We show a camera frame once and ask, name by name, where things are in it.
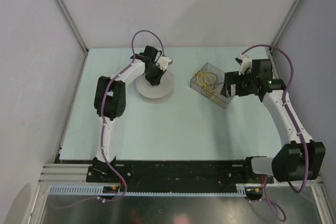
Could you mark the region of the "aluminium frame post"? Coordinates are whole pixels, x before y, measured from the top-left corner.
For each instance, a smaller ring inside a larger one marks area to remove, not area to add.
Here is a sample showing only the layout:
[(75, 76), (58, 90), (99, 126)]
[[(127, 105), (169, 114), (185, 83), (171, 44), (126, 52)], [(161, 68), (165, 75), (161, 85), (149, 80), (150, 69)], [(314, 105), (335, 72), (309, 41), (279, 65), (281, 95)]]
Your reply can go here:
[(285, 34), (287, 28), (289, 27), (289, 25), (291, 24), (291, 22), (293, 21), (294, 17), (296, 16), (300, 6), (302, 5), (304, 0), (293, 0), (293, 2), (291, 3), (279, 29), (276, 32), (276, 35), (274, 37), (274, 39), (271, 42), (272, 46), (276, 46), (279, 41), (281, 40), (281, 38), (283, 37), (283, 35)]
[(79, 45), (79, 47), (81, 48), (81, 50), (86, 54), (88, 51), (87, 46), (85, 45), (85, 42), (77, 28), (77, 25), (75, 24), (64, 0), (54, 0), (61, 16), (63, 17), (66, 25), (68, 26), (70, 32), (72, 33), (75, 41), (77, 42), (77, 44)]

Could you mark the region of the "white plastic spool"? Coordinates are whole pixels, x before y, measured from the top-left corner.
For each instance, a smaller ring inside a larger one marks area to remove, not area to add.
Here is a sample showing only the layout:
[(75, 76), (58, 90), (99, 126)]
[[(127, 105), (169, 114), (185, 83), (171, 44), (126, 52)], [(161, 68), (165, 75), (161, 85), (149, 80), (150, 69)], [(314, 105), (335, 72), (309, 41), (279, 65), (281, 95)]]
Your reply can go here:
[(148, 99), (161, 99), (169, 95), (174, 89), (174, 76), (166, 71), (160, 80), (160, 83), (156, 86), (151, 85), (145, 78), (145, 75), (141, 75), (136, 78), (135, 86), (140, 93)]

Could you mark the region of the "left aluminium frame post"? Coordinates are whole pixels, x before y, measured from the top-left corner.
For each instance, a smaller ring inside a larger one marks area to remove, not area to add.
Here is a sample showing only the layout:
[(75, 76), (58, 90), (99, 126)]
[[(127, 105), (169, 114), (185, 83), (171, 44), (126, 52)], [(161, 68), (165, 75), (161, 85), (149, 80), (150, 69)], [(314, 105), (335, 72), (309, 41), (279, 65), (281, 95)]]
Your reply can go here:
[(88, 51), (87, 46), (85, 45), (85, 42), (77, 28), (77, 25), (75, 24), (64, 0), (54, 0), (61, 16), (63, 17), (66, 25), (68, 26), (70, 32), (72, 33), (75, 41), (77, 42), (77, 44), (79, 45), (79, 47), (81, 48), (81, 50), (86, 54)]

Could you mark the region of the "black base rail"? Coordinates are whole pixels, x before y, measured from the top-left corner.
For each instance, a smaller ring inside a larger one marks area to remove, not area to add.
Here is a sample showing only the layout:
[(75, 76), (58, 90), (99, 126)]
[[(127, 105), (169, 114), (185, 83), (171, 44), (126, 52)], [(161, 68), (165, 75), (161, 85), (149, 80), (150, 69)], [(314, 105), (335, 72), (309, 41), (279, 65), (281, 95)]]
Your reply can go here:
[(251, 171), (249, 160), (231, 161), (113, 161), (121, 175), (92, 174), (89, 183), (126, 182), (129, 193), (216, 194), (235, 193), (237, 184), (260, 184), (263, 175)]

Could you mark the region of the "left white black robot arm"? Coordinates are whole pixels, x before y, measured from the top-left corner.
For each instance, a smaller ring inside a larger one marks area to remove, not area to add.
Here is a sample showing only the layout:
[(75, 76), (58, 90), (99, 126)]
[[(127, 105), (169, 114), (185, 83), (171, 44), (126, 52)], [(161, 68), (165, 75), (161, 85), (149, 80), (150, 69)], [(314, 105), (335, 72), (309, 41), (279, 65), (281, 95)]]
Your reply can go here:
[(94, 108), (99, 116), (100, 140), (95, 158), (92, 160), (92, 174), (110, 182), (115, 175), (121, 177), (112, 166), (113, 154), (111, 133), (117, 120), (126, 109), (126, 89), (140, 76), (152, 87), (157, 87), (173, 60), (163, 51), (146, 46), (139, 54), (134, 53), (130, 63), (114, 77), (101, 76), (98, 79), (94, 97)]

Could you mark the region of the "right aluminium frame post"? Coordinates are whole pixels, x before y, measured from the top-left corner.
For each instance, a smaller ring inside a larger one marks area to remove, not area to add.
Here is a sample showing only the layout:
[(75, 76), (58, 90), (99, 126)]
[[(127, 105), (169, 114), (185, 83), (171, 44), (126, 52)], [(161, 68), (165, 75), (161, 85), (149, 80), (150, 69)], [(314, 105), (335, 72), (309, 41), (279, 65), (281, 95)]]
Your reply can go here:
[(276, 32), (276, 35), (274, 37), (274, 39), (271, 42), (272, 46), (276, 46), (279, 41), (281, 40), (281, 38), (283, 37), (283, 35), (285, 34), (287, 28), (289, 27), (289, 25), (291, 24), (291, 22), (293, 21), (294, 17), (296, 16), (300, 6), (302, 5), (304, 0), (293, 0), (293, 2), (291, 3), (279, 29)]

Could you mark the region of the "clear plastic box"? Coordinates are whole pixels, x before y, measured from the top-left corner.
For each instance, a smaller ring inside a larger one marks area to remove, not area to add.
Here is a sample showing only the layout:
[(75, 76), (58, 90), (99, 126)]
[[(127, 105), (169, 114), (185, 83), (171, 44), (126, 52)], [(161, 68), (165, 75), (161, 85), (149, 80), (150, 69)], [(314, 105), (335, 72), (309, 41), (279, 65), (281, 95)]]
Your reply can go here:
[(220, 92), (223, 87), (224, 76), (225, 73), (222, 70), (207, 62), (190, 80), (190, 88), (221, 108), (226, 109), (235, 97), (235, 85), (232, 88), (234, 95), (231, 98), (222, 96)]

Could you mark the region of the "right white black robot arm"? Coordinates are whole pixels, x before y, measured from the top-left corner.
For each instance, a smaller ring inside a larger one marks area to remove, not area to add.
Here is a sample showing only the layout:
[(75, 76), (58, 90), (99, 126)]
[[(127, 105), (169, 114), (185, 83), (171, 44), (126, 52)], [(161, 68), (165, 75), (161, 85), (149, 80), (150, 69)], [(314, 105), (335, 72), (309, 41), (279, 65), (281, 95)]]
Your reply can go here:
[(256, 95), (269, 111), (281, 140), (281, 149), (273, 158), (249, 157), (250, 165), (242, 169), (243, 179), (254, 183), (262, 175), (278, 182), (317, 179), (325, 156), (325, 146), (316, 142), (296, 115), (282, 79), (275, 79), (269, 59), (236, 58), (238, 71), (224, 75), (221, 95), (244, 97)]

